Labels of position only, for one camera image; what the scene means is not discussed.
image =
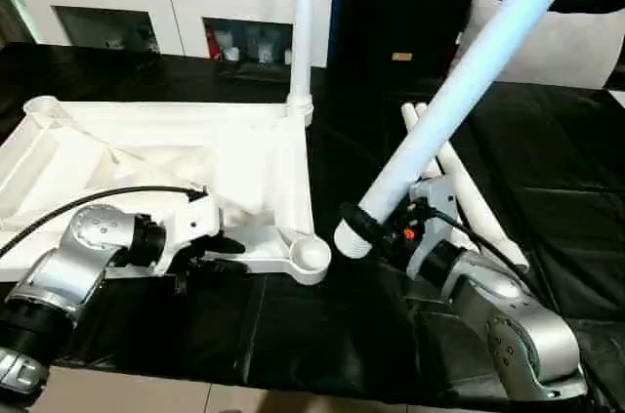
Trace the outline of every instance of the black cable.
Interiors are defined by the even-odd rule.
[[[527,278],[527,276],[513,263],[513,261],[506,257],[506,255],[501,252],[497,247],[495,247],[488,239],[486,239],[482,235],[479,235],[477,232],[470,229],[469,227],[464,226],[462,223],[457,222],[452,217],[450,217],[446,213],[443,213],[440,210],[437,210],[436,208],[431,208],[431,212],[432,216],[434,216],[435,218],[439,218],[440,220],[448,223],[450,226],[456,227],[457,229],[463,231],[472,240],[489,250],[490,253],[492,253],[499,261],[501,261],[502,264],[508,267],[508,269],[519,279],[519,281],[521,281],[527,287],[527,289],[532,294],[536,296],[537,299],[543,299],[542,296],[539,297],[540,294],[536,291],[533,283],[529,281],[529,278]]]
[[[489,250],[498,260],[501,261],[502,264],[504,264],[527,287],[527,289],[534,295],[534,297],[538,300],[538,302],[540,302],[540,304],[542,304],[543,306],[552,310],[555,313],[559,313],[556,302],[554,301],[553,304],[550,304],[548,301],[545,300],[544,297],[542,297],[539,293],[537,293],[536,290],[532,288],[533,284],[529,281],[527,276],[523,272],[521,272],[517,268],[517,266],[508,257],[506,257],[506,255],[503,252],[501,252],[490,241],[488,241],[488,239],[476,233],[469,227],[464,226],[462,223],[459,223],[458,221],[454,220],[451,216],[447,215],[446,213],[443,213],[442,211],[437,210],[436,208],[430,207],[428,211],[430,212],[431,216],[435,218],[439,218],[442,221],[445,221],[452,227],[456,227],[457,229],[467,234],[472,240],[481,244],[483,247]],[[544,282],[545,284],[549,285],[549,281],[546,278]],[[597,392],[596,392],[596,390],[599,390],[602,392],[604,397],[610,403],[611,407],[613,407],[616,411],[625,413],[625,410],[620,406],[620,402],[618,401],[618,399],[610,392],[610,390],[607,388],[604,382],[600,379],[599,375],[590,366],[590,364],[584,359],[581,353],[580,353],[580,363],[582,365],[582,369],[587,374],[589,395],[593,399],[593,403],[595,403],[597,409],[599,410],[601,408],[600,403],[599,403],[599,396],[597,395]]]
[[[136,193],[138,191],[164,191],[171,193],[184,193],[191,201],[206,194],[204,191],[195,190],[193,188],[184,188],[181,186],[124,186],[122,188],[112,188],[110,190],[100,191],[98,193],[83,196],[81,198],[78,198],[77,200],[70,201],[69,203],[64,204],[63,206],[51,211],[50,213],[47,213],[46,215],[42,216],[41,218],[18,232],[18,234],[16,234],[9,242],[4,244],[2,248],[0,248],[0,259],[4,257],[7,253],[9,253],[16,245],[20,244],[20,242],[26,239],[29,235],[38,230],[40,227],[53,220],[54,218],[62,215],[63,213],[66,213],[69,210],[72,210],[78,206],[84,205],[94,200],[106,198],[108,196],[123,195],[125,193]]]

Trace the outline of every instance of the silver robotic arm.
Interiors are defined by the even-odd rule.
[[[442,176],[415,183],[409,204],[392,224],[379,225],[359,207],[344,204],[342,218],[385,256],[409,254],[403,268],[440,291],[462,321],[487,345],[512,401],[567,400],[587,385],[577,340],[564,319],[545,308],[518,276],[481,253],[454,245],[453,186]]]
[[[584,395],[579,348],[566,322],[482,255],[441,245],[453,249],[447,256],[457,255],[439,267],[446,272],[441,295],[486,343],[508,397],[550,401]],[[445,252],[437,250],[428,259],[440,264]],[[424,271],[430,264],[424,262]]]
[[[219,231],[219,209],[208,196],[161,224],[108,205],[78,210],[59,246],[36,261],[0,308],[0,401],[36,399],[107,268],[160,275],[193,239]]]

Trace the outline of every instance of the orange light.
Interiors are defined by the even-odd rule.
[[[415,238],[414,230],[412,230],[410,227],[407,227],[403,230],[403,235],[408,240],[414,240]]]

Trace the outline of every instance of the plastic cap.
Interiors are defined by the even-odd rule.
[[[371,250],[371,244],[356,234],[345,221],[341,221],[334,231],[334,243],[343,255],[351,259],[361,259]]]

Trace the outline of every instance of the white rod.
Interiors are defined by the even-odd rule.
[[[396,150],[359,206],[382,223],[438,150],[467,117],[554,0],[503,0],[499,10],[440,87],[428,111]],[[371,246],[345,221],[334,240],[352,258]]]
[[[286,98],[287,115],[304,115],[307,126],[313,121],[313,96],[311,96],[313,7],[314,0],[295,0],[291,91]]]
[[[415,109],[412,103],[405,103],[401,106],[401,116],[403,117],[403,121],[406,125],[406,130],[408,133],[412,131],[412,129],[417,125],[419,121],[419,115],[417,110]],[[438,163],[433,159],[428,164],[425,172],[421,175],[424,179],[433,179],[435,177],[442,176],[442,171],[438,167]],[[453,228],[451,230],[451,235],[449,236],[449,241],[457,245],[459,247],[464,247],[467,250],[473,250],[474,252],[479,252],[479,248],[473,241],[460,230]]]
[[[424,103],[417,104],[418,117],[422,117],[427,109],[428,106]],[[451,177],[458,203],[464,211],[471,229],[485,237],[508,257],[513,264],[527,270],[529,268],[527,258],[517,243],[508,237],[508,234],[506,234],[499,221],[497,221],[488,203],[486,203],[486,200],[479,192],[478,186],[476,186],[476,183],[450,142],[445,142],[437,157],[444,173]],[[481,252],[492,260],[499,261],[496,256],[490,255],[490,251],[483,247],[481,247]]]
[[[406,130],[408,133],[412,131],[412,129],[417,125],[419,121],[419,114],[417,110],[414,108],[412,103],[405,103],[401,106],[401,116],[403,117],[403,123],[406,125]],[[438,167],[438,163],[435,159],[432,159],[426,170],[423,171],[421,177],[424,179],[431,179],[433,177],[442,176],[442,171]]]

